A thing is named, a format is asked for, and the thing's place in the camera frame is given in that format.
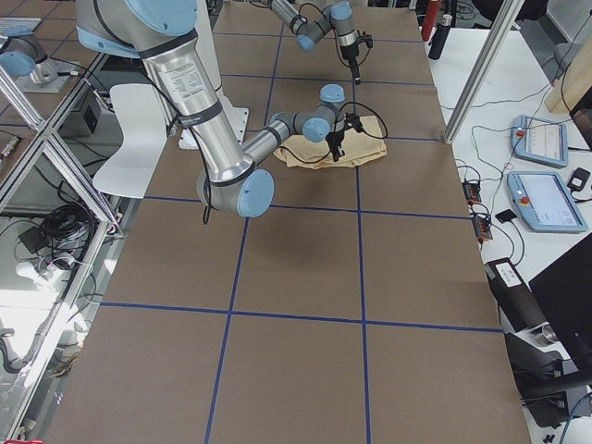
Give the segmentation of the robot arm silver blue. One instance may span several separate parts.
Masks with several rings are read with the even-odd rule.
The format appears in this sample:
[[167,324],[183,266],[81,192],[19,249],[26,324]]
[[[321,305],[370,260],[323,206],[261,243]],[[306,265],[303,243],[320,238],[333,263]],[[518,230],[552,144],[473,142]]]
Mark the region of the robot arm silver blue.
[[370,50],[373,39],[370,34],[355,29],[349,1],[338,1],[323,9],[312,3],[296,7],[291,1],[284,0],[248,1],[248,4],[271,10],[288,26],[304,52],[312,51],[323,38],[333,33],[341,64],[350,71],[353,82],[361,84],[360,65],[364,59],[358,60],[360,46],[365,45]]
[[326,141],[335,156],[345,130],[345,93],[338,84],[320,91],[309,112],[282,112],[246,143],[239,143],[197,49],[194,1],[79,1],[80,43],[99,53],[139,58],[159,84],[174,117],[191,132],[204,172],[197,192],[208,209],[257,217],[272,203],[275,184],[259,167],[285,140],[302,135]]

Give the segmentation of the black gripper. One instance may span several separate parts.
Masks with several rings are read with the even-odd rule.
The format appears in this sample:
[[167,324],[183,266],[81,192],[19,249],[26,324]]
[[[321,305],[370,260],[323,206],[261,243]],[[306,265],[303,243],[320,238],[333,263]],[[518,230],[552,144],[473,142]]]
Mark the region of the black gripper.
[[341,144],[343,143],[347,129],[348,124],[345,121],[341,121],[332,127],[331,131],[325,137],[333,162],[337,162],[339,158],[345,155],[344,150],[341,149]]
[[351,70],[351,77],[355,85],[361,84],[360,71],[358,69],[357,56],[359,55],[356,43],[340,45],[339,50],[344,64]]

